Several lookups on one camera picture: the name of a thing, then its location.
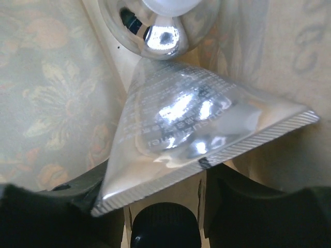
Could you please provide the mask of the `cream canvas tote bag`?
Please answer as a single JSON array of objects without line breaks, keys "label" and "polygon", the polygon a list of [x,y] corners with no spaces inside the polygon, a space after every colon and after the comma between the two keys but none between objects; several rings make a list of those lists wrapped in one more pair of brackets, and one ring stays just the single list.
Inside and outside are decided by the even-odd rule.
[{"label": "cream canvas tote bag", "polygon": [[[97,1],[1,1],[1,183],[50,190],[104,162],[138,60]],[[181,61],[320,115],[231,167],[284,191],[330,185],[330,1],[222,1]]]}]

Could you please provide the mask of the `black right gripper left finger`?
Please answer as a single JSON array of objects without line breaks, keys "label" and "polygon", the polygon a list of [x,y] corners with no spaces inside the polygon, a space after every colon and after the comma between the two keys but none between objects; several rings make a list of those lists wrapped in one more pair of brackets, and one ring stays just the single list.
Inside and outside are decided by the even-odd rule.
[{"label": "black right gripper left finger", "polygon": [[1,247],[120,247],[123,211],[91,216],[105,172],[98,165],[50,191],[1,184]]}]

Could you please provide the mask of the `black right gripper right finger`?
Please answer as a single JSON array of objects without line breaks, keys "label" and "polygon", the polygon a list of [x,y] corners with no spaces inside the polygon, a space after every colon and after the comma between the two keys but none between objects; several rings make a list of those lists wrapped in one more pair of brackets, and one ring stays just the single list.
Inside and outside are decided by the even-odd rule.
[{"label": "black right gripper right finger", "polygon": [[285,193],[219,164],[207,171],[211,247],[330,247],[330,187]]}]

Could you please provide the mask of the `clear square bottle black cap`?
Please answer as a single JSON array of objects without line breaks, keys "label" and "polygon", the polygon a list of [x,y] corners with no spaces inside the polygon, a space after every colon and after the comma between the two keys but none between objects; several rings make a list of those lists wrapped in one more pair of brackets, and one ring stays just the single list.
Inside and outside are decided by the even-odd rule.
[{"label": "clear square bottle black cap", "polygon": [[202,247],[206,172],[124,208],[129,247]]}]

